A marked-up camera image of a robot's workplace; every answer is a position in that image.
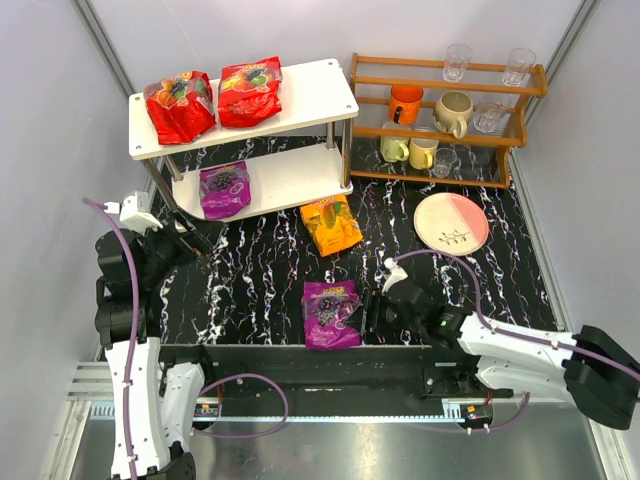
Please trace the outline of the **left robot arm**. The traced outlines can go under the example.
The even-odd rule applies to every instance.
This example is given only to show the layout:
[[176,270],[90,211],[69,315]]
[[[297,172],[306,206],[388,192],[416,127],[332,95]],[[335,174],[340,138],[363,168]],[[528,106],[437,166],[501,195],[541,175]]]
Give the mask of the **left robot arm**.
[[113,479],[193,479],[190,441],[197,400],[214,378],[202,346],[161,346],[159,287],[176,266],[197,258],[172,229],[143,218],[96,243],[95,327],[113,388]]

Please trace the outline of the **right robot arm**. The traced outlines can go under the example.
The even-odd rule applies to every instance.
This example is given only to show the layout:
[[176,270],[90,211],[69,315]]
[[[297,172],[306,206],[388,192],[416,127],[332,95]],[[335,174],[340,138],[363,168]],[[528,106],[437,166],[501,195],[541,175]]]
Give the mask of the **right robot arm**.
[[431,395],[452,382],[461,392],[530,393],[567,402],[616,430],[630,428],[639,401],[638,361],[597,327],[552,332],[482,319],[437,303],[408,280],[365,293],[356,326],[367,339],[408,332],[429,363],[451,368],[428,388]]

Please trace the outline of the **large red candy bag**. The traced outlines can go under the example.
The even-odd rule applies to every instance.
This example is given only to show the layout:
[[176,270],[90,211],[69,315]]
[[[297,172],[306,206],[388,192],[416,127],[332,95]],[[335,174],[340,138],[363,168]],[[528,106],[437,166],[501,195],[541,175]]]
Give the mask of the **large red candy bag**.
[[166,77],[147,85],[143,97],[160,145],[191,143],[216,126],[213,92],[205,72]]

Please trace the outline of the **purple candy bag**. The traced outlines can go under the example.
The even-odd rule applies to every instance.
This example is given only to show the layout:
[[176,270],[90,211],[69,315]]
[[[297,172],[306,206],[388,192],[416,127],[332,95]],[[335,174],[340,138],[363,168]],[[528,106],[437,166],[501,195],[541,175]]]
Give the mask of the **purple candy bag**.
[[360,307],[355,282],[306,282],[301,300],[305,347],[332,351],[356,347],[361,334],[348,320]]
[[227,219],[249,206],[252,196],[246,163],[201,170],[199,198],[204,218],[209,221]]

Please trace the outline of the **yellow mango candy bag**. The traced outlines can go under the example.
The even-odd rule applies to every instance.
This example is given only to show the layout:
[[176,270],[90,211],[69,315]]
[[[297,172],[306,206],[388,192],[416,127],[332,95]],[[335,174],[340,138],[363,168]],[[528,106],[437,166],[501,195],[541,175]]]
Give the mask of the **yellow mango candy bag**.
[[349,249],[363,239],[345,195],[335,195],[300,208],[304,226],[326,257]]

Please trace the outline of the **small red candy bag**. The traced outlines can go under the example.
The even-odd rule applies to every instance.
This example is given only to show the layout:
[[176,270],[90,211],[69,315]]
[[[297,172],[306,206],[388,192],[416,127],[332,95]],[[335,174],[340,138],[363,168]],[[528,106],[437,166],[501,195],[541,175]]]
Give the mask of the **small red candy bag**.
[[224,128],[250,128],[280,113],[282,79],[278,56],[224,67],[217,101],[221,125]]

